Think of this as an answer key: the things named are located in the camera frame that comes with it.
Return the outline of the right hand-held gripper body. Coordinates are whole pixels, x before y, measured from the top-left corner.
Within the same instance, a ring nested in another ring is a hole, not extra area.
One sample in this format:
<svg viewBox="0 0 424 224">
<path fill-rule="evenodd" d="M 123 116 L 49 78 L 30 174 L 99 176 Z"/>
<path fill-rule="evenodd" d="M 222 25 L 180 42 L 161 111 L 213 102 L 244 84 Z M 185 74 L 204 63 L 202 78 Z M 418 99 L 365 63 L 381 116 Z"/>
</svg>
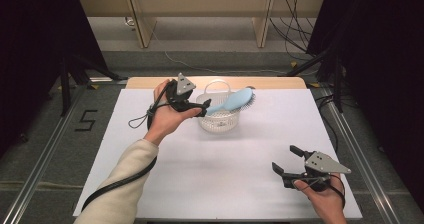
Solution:
<svg viewBox="0 0 424 224">
<path fill-rule="evenodd" d="M 322 192 L 331 184 L 333 173 L 350 174 L 351 170 L 319 151 L 304 151 L 304 168 L 301 174 L 285 173 L 282 176 L 285 188 L 295 189 L 294 181 L 306 182 L 314 191 Z"/>
</svg>

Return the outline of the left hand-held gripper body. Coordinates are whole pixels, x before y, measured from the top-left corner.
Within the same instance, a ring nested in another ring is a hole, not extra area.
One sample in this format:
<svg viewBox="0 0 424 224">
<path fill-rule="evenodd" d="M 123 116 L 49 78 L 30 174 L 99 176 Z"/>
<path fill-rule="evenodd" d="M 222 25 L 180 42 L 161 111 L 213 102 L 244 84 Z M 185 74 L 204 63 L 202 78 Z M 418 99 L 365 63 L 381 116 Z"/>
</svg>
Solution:
<svg viewBox="0 0 424 224">
<path fill-rule="evenodd" d="M 191 103 L 189 98 L 196 85 L 179 73 L 176 79 L 172 79 L 166 86 L 166 99 L 171 107 L 177 112 L 185 112 L 192 108 L 201 108 L 205 113 L 205 105 Z"/>
</svg>

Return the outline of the white plastic basket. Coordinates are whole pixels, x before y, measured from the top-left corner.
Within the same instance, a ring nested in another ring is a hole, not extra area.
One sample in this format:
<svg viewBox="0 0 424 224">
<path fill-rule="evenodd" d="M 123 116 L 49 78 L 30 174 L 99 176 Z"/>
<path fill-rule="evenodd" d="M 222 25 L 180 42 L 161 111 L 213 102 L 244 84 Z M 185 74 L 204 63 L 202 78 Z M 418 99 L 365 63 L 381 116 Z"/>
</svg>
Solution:
<svg viewBox="0 0 424 224">
<path fill-rule="evenodd" d="M 215 84 L 223 84 L 225 88 L 222 90 L 212 91 L 210 86 Z M 199 94 L 196 98 L 196 102 L 203 104 L 208 99 L 211 100 L 210 106 L 216 106 L 223 104 L 227 98 L 233 94 L 231 87 L 228 82 L 222 79 L 215 79 L 210 81 L 204 91 Z M 239 112 L 230 112 L 226 110 L 217 111 L 211 115 L 206 114 L 204 117 L 198 119 L 199 125 L 209 133 L 225 133 L 234 129 L 239 121 Z"/>
</svg>

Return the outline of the light blue hairbrush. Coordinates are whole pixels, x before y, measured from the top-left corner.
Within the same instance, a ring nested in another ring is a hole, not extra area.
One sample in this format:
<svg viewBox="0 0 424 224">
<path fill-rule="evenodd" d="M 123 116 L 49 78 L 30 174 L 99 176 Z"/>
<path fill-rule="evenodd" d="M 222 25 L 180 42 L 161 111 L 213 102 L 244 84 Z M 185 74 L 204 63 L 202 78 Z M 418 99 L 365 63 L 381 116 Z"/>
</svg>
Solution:
<svg viewBox="0 0 424 224">
<path fill-rule="evenodd" d="M 213 115 L 219 111 L 237 111 L 250 106 L 254 102 L 255 94 L 249 87 L 243 88 L 228 96 L 228 98 L 219 105 L 207 108 L 206 114 Z"/>
</svg>

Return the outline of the person's left hand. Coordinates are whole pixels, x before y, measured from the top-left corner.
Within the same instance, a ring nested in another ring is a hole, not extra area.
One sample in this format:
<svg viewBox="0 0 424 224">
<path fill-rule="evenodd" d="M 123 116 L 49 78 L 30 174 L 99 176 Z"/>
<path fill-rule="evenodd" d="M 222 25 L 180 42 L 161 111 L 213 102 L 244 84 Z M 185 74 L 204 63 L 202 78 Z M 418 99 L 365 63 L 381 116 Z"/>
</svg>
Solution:
<svg viewBox="0 0 424 224">
<path fill-rule="evenodd" d="M 167 135 L 173 133 L 183 121 L 195 117 L 201 111 L 201 108 L 192 108 L 184 112 L 178 112 L 170 106 L 158 107 L 153 116 L 151 126 L 142 140 L 158 146 L 162 140 Z"/>
</svg>

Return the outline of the person's right hand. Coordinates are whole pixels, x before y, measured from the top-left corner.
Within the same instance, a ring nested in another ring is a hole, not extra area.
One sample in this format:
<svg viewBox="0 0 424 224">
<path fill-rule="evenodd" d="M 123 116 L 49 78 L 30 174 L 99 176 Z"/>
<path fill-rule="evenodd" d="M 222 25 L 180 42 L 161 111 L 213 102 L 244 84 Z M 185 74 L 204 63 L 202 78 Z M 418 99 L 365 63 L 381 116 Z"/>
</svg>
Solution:
<svg viewBox="0 0 424 224">
<path fill-rule="evenodd" d="M 335 173 L 331 176 L 331 185 L 335 188 L 316 192 L 302 180 L 296 180 L 294 185 L 310 200 L 315 212 L 321 218 L 322 215 L 343 214 L 343 198 L 339 193 L 344 192 L 344 186 L 340 175 Z"/>
</svg>

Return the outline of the white board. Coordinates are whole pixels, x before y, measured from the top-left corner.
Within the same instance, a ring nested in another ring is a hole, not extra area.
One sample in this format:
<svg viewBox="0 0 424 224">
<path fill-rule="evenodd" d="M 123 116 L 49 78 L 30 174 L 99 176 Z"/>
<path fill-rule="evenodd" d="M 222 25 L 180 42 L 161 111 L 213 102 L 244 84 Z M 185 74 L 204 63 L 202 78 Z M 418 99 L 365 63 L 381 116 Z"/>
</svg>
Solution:
<svg viewBox="0 0 424 224">
<path fill-rule="evenodd" d="M 197 119 L 167 137 L 151 163 L 135 219 L 156 221 L 303 221 L 316 214 L 304 194 L 286 189 L 272 170 L 303 169 L 291 145 L 332 154 L 307 89 L 259 90 L 230 132 L 204 131 Z M 146 90 L 121 92 L 82 194 L 107 179 L 123 152 L 143 135 L 127 120 L 149 103 Z"/>
</svg>

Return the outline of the wooden table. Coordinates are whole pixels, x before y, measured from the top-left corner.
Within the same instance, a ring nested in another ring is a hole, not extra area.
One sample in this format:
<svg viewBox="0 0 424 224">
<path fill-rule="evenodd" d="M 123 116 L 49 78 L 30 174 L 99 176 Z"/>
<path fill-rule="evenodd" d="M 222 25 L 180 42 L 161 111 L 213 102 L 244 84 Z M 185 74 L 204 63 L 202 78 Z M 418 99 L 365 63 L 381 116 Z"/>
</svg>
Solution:
<svg viewBox="0 0 424 224">
<path fill-rule="evenodd" d="M 230 84 L 232 89 L 240 89 L 252 86 L 255 89 L 306 89 L 304 80 L 300 77 L 260 77 L 260 76 L 191 76 L 192 81 L 198 89 L 205 88 L 213 80 L 224 80 Z M 132 77 L 126 84 L 127 89 L 154 89 L 170 77 Z"/>
</svg>

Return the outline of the black tripod stand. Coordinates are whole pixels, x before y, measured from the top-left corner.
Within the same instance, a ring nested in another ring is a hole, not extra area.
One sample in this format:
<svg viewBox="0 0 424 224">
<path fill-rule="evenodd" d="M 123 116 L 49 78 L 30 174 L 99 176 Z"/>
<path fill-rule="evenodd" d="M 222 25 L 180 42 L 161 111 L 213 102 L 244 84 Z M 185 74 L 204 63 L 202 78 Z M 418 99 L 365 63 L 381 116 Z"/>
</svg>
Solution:
<svg viewBox="0 0 424 224">
<path fill-rule="evenodd" d="M 306 61 L 304 64 L 298 66 L 294 70 L 289 71 L 286 77 L 295 77 L 303 71 L 309 69 L 315 64 L 320 63 L 321 66 L 317 71 L 317 80 L 319 82 L 327 82 L 330 77 L 333 77 L 333 101 L 337 110 L 342 113 L 341 104 L 341 83 L 342 83 L 342 66 L 341 59 L 336 51 L 327 48 L 317 56 Z"/>
<path fill-rule="evenodd" d="M 62 93 L 62 116 L 65 116 L 71 108 L 71 93 L 69 77 L 72 77 L 78 85 L 87 85 L 90 82 L 86 70 L 93 69 L 113 81 L 127 80 L 127 77 L 120 76 L 110 71 L 105 65 L 101 66 L 81 55 L 66 55 L 60 62 L 60 81 Z"/>
</svg>

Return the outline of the beige wooden desk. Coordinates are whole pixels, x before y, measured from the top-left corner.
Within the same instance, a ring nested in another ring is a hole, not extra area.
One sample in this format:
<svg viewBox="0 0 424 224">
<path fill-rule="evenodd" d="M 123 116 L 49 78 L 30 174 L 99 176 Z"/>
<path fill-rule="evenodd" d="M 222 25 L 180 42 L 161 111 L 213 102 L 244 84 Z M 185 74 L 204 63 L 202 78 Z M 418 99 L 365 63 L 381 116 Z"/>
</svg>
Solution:
<svg viewBox="0 0 424 224">
<path fill-rule="evenodd" d="M 139 46 L 149 46 L 159 17 L 247 17 L 257 46 L 266 43 L 272 17 L 316 18 L 324 0 L 79 0 L 88 17 L 131 17 Z"/>
</svg>

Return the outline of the black curtain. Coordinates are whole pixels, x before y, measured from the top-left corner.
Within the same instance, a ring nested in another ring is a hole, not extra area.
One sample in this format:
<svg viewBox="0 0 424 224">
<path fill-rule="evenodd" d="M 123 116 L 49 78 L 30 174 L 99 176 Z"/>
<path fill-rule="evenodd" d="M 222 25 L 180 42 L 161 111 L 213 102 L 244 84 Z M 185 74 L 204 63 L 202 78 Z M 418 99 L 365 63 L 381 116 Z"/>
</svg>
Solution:
<svg viewBox="0 0 424 224">
<path fill-rule="evenodd" d="M 337 34 L 347 82 L 424 212 L 424 0 L 324 0 L 308 50 Z"/>
<path fill-rule="evenodd" d="M 18 142 L 62 64 L 105 70 L 80 0 L 0 0 L 0 158 Z"/>
</svg>

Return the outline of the metal floor rail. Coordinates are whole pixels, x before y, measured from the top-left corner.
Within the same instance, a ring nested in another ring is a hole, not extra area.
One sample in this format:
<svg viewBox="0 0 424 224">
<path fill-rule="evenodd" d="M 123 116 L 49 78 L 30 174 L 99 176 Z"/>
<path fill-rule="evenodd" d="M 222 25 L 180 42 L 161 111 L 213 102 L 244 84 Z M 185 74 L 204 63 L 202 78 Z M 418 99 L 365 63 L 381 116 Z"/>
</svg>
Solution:
<svg viewBox="0 0 424 224">
<path fill-rule="evenodd" d="M 28 177 L 21 184 L 13 184 L 13 187 L 18 190 L 18 194 L 6 212 L 5 217 L 0 220 L 1 224 L 19 224 L 85 90 L 85 86 L 77 86 L 75 88 L 68 109 L 60 115 L 54 130 L 49 136 L 49 140 L 43 145 L 43 149 L 37 157 L 37 162 Z"/>
<path fill-rule="evenodd" d="M 399 215 L 394 208 L 389 194 L 384 190 L 382 183 L 377 179 L 372 163 L 366 158 L 366 152 L 362 149 L 353 129 L 345 118 L 339 96 L 336 95 L 328 85 L 324 85 L 320 92 L 323 96 L 328 97 L 327 100 L 323 100 L 320 109 L 327 105 L 332 115 L 332 120 L 336 125 L 336 127 L 332 127 L 334 136 L 337 138 L 336 153 L 339 154 L 341 141 L 344 141 L 346 148 L 349 150 L 355 162 L 355 167 L 359 171 L 363 183 L 366 185 L 384 223 L 400 224 Z"/>
</svg>

